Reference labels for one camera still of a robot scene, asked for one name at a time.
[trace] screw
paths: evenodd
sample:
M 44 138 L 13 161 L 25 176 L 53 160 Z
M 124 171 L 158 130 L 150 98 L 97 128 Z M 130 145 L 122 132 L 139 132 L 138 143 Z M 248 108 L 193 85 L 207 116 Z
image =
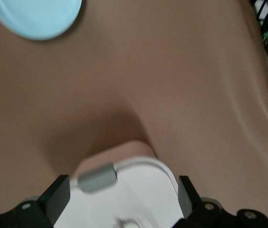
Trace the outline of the screw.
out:
M 249 219 L 256 219 L 256 218 L 257 218 L 256 214 L 253 213 L 252 211 L 246 211 L 246 212 L 244 213 L 244 215 L 245 215 L 247 218 L 249 218 Z
M 214 210 L 214 209 L 215 209 L 214 205 L 211 204 L 211 203 L 206 203 L 206 204 L 205 204 L 205 208 L 206 208 L 207 210 Z
M 29 207 L 30 207 L 30 203 L 26 203 L 26 204 L 23 204 L 21 208 L 22 208 L 23 210 L 25 210 L 25 209 L 27 209 L 27 208 L 29 208 Z

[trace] black wire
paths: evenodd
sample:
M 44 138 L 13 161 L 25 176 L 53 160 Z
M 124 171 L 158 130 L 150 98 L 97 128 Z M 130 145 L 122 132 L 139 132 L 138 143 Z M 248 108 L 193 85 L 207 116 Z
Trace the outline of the black wire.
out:
M 264 21 L 261 27 L 262 34 L 264 34 L 267 30 L 268 30 L 268 13 L 266 17 L 264 18 Z
M 258 11 L 258 14 L 257 14 L 257 18 L 259 19 L 263 9 L 264 9 L 264 6 L 266 5 L 266 3 L 268 2 L 268 0 L 264 0 L 262 5 L 261 5 L 261 8 L 259 8 L 259 11 Z

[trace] tan cloth surface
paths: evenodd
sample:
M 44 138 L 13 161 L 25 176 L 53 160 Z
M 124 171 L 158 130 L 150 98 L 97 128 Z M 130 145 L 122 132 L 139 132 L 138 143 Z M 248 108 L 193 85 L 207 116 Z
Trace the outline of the tan cloth surface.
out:
M 0 209 L 122 142 L 268 215 L 268 61 L 246 0 L 88 0 L 64 35 L 0 24 Z

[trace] white plastic container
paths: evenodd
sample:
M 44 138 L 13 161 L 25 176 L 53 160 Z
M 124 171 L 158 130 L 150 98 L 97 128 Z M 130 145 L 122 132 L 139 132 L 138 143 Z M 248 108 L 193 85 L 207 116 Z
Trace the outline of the white plastic container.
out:
M 55 228 L 170 228 L 183 218 L 176 180 L 154 158 L 101 167 L 70 185 L 70 202 Z

